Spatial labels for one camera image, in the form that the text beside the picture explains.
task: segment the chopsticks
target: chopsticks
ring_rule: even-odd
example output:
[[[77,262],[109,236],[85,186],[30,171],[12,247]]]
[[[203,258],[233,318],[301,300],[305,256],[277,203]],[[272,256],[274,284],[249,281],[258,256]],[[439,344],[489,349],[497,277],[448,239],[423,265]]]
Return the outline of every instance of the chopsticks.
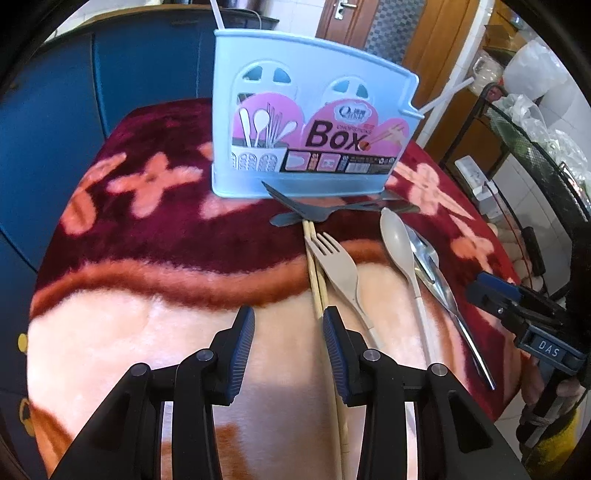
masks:
[[[304,236],[306,238],[310,239],[312,236],[316,236],[314,222],[302,220],[301,223],[303,225]],[[318,319],[320,322],[320,334],[322,335],[322,317],[324,309],[328,306],[329,301],[328,292],[326,289],[326,280],[324,279],[324,271],[322,270],[322,267],[318,263],[318,260],[315,259],[307,244],[306,258],[308,261],[308,274],[310,276],[312,298],[314,300],[314,314],[316,315],[316,319]],[[347,426],[346,406],[336,391],[327,350],[324,350],[323,360],[326,374],[325,376],[328,379],[328,382],[330,382],[327,391],[329,392],[329,395],[330,393],[334,394],[334,401],[329,400],[331,409],[330,418],[332,420],[333,430],[337,430],[337,432],[334,433],[338,433],[339,435],[339,444],[338,446],[335,445],[335,458],[339,459],[339,461],[336,462],[337,478],[347,480],[349,472],[349,430]]]

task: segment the door handle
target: door handle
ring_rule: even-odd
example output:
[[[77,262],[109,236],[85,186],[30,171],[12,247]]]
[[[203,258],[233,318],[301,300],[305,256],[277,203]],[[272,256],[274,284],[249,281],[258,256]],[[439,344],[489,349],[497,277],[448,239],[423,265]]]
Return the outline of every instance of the door handle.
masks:
[[[339,0],[338,2],[335,3],[335,18],[337,20],[342,20],[343,19],[343,11],[345,10],[345,8],[357,8],[358,6],[356,4],[350,4],[348,3],[347,0]]]

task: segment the screw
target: screw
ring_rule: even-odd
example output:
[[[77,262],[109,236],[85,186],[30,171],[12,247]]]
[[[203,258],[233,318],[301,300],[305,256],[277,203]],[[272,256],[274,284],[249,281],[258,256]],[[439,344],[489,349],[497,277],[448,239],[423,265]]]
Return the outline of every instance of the screw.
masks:
[[[368,348],[365,352],[363,352],[363,358],[369,360],[370,362],[379,360],[381,356],[382,354],[373,348]]]
[[[436,374],[438,377],[445,377],[447,375],[447,372],[449,372],[449,370],[447,369],[447,367],[445,365],[433,364],[431,366],[431,372]]]
[[[135,364],[131,367],[131,374],[134,377],[141,377],[144,373],[148,371],[148,365],[146,364]]]
[[[209,348],[199,350],[196,355],[200,362],[207,362],[213,358],[213,352]]]

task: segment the table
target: table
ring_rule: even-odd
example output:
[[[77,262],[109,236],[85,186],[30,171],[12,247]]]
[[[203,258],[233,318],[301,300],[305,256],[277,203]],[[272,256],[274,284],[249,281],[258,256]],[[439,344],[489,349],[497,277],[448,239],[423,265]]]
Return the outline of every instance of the table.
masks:
[[[209,100],[138,109],[114,130],[65,208],[40,268],[29,328],[31,418],[50,472],[130,365],[180,362],[250,304],[256,332],[242,391],[230,408],[215,410],[224,478],[334,478],[301,225],[270,225],[285,211],[274,200],[216,197],[210,141]],[[415,143],[387,188],[421,207],[402,218],[439,253],[498,389],[488,391],[478,378],[453,324],[424,290],[445,363],[495,420],[518,389],[521,355],[498,320],[466,302],[463,289],[482,270],[517,281],[512,264],[467,198]],[[358,264],[361,302],[386,353],[424,368],[412,299],[382,246],[379,214],[340,211],[317,231],[333,235]],[[335,293],[329,296],[346,326],[362,331]],[[167,415],[163,478],[171,475],[170,409]],[[364,413],[348,415],[354,472]],[[416,476],[413,448],[409,478]]]

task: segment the chopstick holder box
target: chopstick holder box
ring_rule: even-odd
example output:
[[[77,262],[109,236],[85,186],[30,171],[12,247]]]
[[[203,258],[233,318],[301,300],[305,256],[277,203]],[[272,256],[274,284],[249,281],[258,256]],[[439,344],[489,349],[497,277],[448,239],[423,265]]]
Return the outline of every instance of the chopstick holder box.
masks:
[[[378,193],[423,118],[418,77],[334,42],[216,30],[212,188],[221,197]]]

